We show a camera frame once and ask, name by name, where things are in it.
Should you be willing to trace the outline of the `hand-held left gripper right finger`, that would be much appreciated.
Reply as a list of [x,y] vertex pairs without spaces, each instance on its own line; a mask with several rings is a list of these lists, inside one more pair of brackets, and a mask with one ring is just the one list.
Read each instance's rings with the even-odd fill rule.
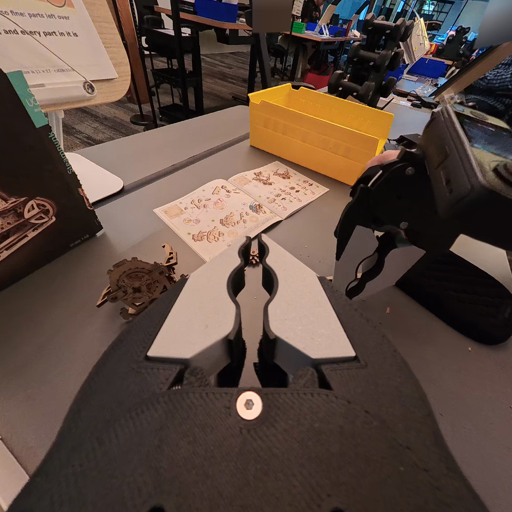
[[303,368],[356,360],[319,276],[265,234],[258,235],[268,294],[258,347],[259,378],[293,378]]

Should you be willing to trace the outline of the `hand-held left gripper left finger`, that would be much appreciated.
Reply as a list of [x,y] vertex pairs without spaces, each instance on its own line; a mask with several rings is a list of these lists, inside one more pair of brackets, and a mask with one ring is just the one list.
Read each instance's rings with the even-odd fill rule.
[[186,280],[150,346],[156,361],[199,367],[208,377],[240,377],[246,345],[237,297],[252,240],[241,238]]

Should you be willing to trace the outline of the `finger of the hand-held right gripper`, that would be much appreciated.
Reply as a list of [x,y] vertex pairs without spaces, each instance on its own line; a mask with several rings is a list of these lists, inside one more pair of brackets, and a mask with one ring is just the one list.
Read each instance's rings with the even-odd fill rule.
[[373,265],[373,253],[378,246],[378,241],[373,230],[357,226],[351,235],[341,258],[335,262],[333,271],[333,285],[347,287],[357,279],[362,261],[363,265]]
[[368,242],[345,286],[349,299],[368,298],[395,285],[426,254],[401,235],[370,235]]

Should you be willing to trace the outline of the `dark model kit box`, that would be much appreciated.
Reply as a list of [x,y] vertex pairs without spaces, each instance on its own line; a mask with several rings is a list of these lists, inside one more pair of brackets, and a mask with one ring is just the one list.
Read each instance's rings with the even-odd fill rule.
[[1,290],[102,229],[23,73],[1,70]]

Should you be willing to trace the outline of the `person's right hand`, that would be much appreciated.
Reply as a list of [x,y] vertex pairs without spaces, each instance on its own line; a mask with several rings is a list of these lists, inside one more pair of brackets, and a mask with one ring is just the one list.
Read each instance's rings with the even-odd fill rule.
[[387,150],[382,152],[381,154],[375,156],[374,158],[368,161],[368,163],[366,164],[366,170],[371,167],[383,165],[388,163],[389,161],[396,160],[399,157],[400,152],[401,150]]

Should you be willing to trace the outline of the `black textured pad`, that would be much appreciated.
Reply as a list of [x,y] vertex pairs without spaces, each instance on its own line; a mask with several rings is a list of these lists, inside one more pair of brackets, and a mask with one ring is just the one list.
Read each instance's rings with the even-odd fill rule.
[[450,250],[426,252],[395,286],[475,342],[498,345],[511,338],[511,292]]

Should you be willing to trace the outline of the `open instruction booklet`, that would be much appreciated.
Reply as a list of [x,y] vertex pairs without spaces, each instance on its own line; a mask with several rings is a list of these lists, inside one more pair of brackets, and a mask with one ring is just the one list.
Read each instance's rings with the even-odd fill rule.
[[204,261],[235,242],[254,238],[329,191],[290,166],[275,161],[255,170],[215,179],[154,209]]

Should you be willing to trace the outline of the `yellow plastic bin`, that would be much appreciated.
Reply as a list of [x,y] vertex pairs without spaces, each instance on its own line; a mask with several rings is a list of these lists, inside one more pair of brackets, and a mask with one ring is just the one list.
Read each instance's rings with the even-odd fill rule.
[[353,185],[389,138],[394,114],[289,83],[249,94],[253,147]]

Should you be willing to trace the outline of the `red bag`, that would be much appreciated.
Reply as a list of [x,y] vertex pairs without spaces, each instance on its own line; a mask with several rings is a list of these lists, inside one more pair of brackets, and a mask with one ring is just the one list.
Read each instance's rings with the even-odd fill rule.
[[324,70],[309,69],[304,75],[303,82],[315,90],[320,90],[328,86],[332,73],[332,67],[327,67]]

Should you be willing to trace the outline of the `white stand base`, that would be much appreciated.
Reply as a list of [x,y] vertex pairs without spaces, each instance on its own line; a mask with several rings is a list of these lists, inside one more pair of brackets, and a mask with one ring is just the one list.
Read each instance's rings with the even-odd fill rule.
[[[60,144],[61,150],[64,150],[62,130],[63,110],[48,112],[46,116]],[[83,194],[91,204],[106,199],[123,189],[124,182],[119,177],[87,158],[73,152],[63,153],[63,155],[77,175],[82,185]]]

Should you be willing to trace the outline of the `wooden top desk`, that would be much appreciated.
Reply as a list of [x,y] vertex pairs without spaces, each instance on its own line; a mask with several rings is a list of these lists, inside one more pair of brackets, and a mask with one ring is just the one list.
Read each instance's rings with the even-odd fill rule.
[[252,29],[252,3],[246,5],[227,3],[228,7],[236,7],[239,11],[243,9],[243,16],[235,22],[219,21],[209,17],[199,16],[197,1],[195,1],[194,12],[190,8],[182,9],[178,3],[176,7],[155,7],[155,11],[165,14],[171,18],[173,14],[180,14],[181,20],[190,29],[197,29],[199,33],[212,31],[216,37],[216,46],[224,45],[235,47],[230,50],[217,51],[220,56],[225,57],[228,53],[240,52],[240,47],[249,52],[247,91],[245,95],[233,95],[219,106],[208,110],[214,112],[235,105],[249,105],[249,94],[255,91],[257,76],[260,78],[261,88],[268,89],[273,86],[270,71],[270,59],[268,54],[266,34]]
[[345,48],[364,40],[364,36],[352,31],[342,37],[310,31],[281,34],[277,45],[285,51],[281,65],[282,80],[302,82],[308,73],[334,72]]

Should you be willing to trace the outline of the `black shelf cart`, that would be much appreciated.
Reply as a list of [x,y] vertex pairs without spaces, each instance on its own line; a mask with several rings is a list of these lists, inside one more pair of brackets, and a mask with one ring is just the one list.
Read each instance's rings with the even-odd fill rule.
[[[151,74],[161,120],[174,123],[205,114],[201,70],[160,67],[151,69]],[[160,99],[159,88],[164,85],[171,89],[168,105],[163,105]]]

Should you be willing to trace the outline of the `light wooden board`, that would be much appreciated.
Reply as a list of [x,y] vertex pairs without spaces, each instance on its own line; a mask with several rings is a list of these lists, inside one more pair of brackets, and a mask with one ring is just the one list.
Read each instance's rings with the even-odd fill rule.
[[83,1],[83,4],[96,28],[112,66],[118,74],[117,78],[93,81],[97,90],[96,96],[90,100],[60,102],[42,106],[43,112],[70,110],[79,107],[104,105],[121,99],[131,84],[131,67],[129,57],[119,35],[118,25],[113,16],[111,1]]

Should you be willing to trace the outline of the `large blue storage bin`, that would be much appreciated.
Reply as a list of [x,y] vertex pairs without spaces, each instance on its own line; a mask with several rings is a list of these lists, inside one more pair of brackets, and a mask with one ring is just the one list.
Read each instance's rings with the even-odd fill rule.
[[196,14],[215,21],[236,23],[238,11],[238,1],[195,1]]

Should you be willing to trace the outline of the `white printed poster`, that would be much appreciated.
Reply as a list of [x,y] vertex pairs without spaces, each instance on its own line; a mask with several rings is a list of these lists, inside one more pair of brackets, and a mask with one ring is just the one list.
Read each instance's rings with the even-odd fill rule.
[[1,1],[1,70],[47,110],[88,103],[118,79],[86,1]]

